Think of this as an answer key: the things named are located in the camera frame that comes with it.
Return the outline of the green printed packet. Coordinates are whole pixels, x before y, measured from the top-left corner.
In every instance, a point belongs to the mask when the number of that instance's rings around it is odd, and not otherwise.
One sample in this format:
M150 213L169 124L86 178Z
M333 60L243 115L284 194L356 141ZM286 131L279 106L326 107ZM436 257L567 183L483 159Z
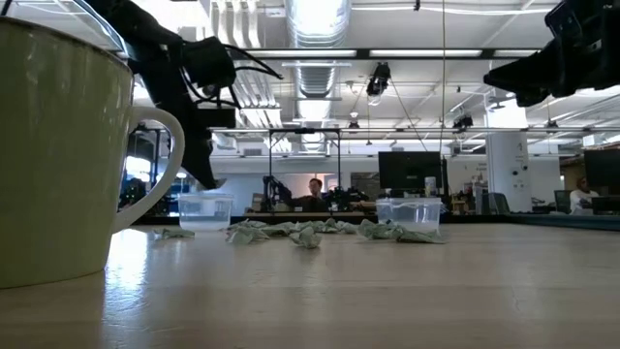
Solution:
M269 240L269 236L257 228L240 227L228 232L226 242L232 244L251 244Z
M442 244L445 240L437 231L410 231L406 229L397 228L392 231L392 238L397 242L406 243L435 243Z
M168 227L168 228L154 229L153 233L159 239L193 238L195 236L194 232L182 229L180 227Z
M310 227L315 233L355 235L357 225L345 221L328 218L326 221L312 221Z
M357 227L357 233L367 239L394 239L401 227L389 223L373 223L364 219Z

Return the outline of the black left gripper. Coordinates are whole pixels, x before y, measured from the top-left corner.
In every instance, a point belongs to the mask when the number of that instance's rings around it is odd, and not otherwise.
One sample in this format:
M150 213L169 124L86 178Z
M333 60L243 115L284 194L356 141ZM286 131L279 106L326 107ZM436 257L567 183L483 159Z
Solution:
M233 61L217 38L188 42L178 36L138 39L138 75L155 107L174 115L186 140L185 170L205 189L219 189L209 157L211 128L199 124L197 109L236 107L221 97L236 79Z

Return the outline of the black background station frame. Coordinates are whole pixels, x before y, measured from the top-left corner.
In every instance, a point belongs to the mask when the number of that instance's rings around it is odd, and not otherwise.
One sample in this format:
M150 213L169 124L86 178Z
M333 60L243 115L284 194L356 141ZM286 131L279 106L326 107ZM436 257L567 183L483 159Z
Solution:
M272 171L272 159L273 153L272 148L280 142L278 139L276 142L273 141L274 134L282 134L283 137L286 137L289 133L295 135L312 135L318 133L333 133L336 135L336 142L331 141L337 148L337 183L341 185L341 141L342 141L342 130L340 128L313 128L313 127L297 127L297 128L269 128L267 130L268 133L268 175L273 175Z

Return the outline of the dark office chair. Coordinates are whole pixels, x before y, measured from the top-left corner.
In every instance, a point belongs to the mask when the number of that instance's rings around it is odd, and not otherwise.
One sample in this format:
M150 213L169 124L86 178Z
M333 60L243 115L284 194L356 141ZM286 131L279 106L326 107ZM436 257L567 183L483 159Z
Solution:
M511 210L506 196L502 193L485 193L481 198L483 215L505 215Z

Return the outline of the clear plastic bin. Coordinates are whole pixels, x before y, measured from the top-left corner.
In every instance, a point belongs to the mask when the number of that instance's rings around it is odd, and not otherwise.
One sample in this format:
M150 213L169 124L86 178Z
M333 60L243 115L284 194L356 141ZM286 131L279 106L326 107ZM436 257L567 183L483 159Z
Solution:
M423 233L439 230L440 198L389 198L377 200L375 205L380 223Z
M233 196L193 193L178 198L179 225L189 231L217 231L231 224Z

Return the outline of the long ceiling light bar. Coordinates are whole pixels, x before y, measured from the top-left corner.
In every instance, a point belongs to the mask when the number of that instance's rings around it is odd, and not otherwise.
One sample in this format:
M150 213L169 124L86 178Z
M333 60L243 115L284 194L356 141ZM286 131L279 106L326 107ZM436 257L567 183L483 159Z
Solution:
M261 60L505 60L538 51L539 48L230 48L235 59L251 55Z

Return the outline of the black metal table frame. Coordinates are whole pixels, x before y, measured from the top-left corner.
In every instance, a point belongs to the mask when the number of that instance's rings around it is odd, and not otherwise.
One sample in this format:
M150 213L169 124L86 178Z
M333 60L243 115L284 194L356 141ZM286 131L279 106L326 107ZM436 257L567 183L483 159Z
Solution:
M378 222L376 215L360 212L338 213L248 213L243 216L232 216L229 221L239 223L246 219L262 221L269 224L284 222L326 221L333 218L336 221L345 221L358 224L363 219L374 223ZM566 215L566 214L506 214L506 215L451 215L442 214L440 224L517 224L546 226L555 228L572 228L597 231L620 232L620 216L608 215Z

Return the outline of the clear plastic bag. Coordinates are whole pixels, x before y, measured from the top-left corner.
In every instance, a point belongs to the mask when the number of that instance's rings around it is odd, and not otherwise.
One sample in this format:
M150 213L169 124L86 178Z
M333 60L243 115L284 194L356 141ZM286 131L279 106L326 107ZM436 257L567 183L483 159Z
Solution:
M319 235L313 227L307 226L290 233L289 238L296 246L314 249L319 247L323 237Z
M288 237L312 226L311 222L283 222L275 225L265 225L261 231L269 237Z

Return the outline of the white measuring cup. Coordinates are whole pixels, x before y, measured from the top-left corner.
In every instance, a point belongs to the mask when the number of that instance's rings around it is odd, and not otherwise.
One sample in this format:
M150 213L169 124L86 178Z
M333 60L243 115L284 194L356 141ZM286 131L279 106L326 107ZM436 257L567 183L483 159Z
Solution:
M167 111L133 103L115 55L37 23L0 16L0 289L81 277L107 263L113 234L168 191L185 136ZM170 133L161 179L118 205L130 133Z

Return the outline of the white round column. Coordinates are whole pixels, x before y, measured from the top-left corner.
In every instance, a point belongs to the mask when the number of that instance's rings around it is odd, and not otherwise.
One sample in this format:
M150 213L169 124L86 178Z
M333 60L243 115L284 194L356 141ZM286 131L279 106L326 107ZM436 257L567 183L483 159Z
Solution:
M503 194L511 212L532 209L532 190L526 110L515 100L502 102L486 111L486 162L488 189Z

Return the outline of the person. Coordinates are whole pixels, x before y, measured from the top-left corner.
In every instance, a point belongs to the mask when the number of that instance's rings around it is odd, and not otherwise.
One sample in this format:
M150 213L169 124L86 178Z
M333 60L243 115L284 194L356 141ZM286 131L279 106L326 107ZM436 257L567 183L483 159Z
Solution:
M327 202L322 198L322 186L323 183L319 179L310 179L308 183L310 194L291 199L289 206L291 208L300 207L302 212L327 212Z
M576 182L576 188L570 194L571 214L582 214L592 212L593 199L600 194L592 190L585 176Z

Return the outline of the silver ceiling duct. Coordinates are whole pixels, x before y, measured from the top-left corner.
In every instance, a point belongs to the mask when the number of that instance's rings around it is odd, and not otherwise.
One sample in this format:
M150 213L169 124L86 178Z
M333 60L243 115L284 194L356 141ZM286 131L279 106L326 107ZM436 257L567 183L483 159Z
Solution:
M338 48L351 16L351 0L286 0L292 48ZM295 68L295 111L307 128L323 128L331 111L337 69L332 61Z

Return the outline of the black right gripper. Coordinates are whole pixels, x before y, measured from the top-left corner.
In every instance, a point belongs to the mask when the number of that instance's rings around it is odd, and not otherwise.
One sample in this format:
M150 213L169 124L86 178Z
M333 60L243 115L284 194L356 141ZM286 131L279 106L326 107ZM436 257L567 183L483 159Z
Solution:
M520 108L535 106L550 93L570 96L620 84L620 0L574 0L574 8L579 40L553 37L554 48L492 69L483 81L514 92Z

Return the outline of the black computer monitor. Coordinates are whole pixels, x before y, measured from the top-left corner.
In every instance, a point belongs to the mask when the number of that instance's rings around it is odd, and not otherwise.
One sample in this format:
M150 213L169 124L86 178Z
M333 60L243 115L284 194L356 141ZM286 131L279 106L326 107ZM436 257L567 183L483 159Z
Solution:
M586 150L584 164L592 187L620 186L620 149Z
M434 177L443 186L442 160L437 151L390 151L378 154L382 189L422 189L425 179Z

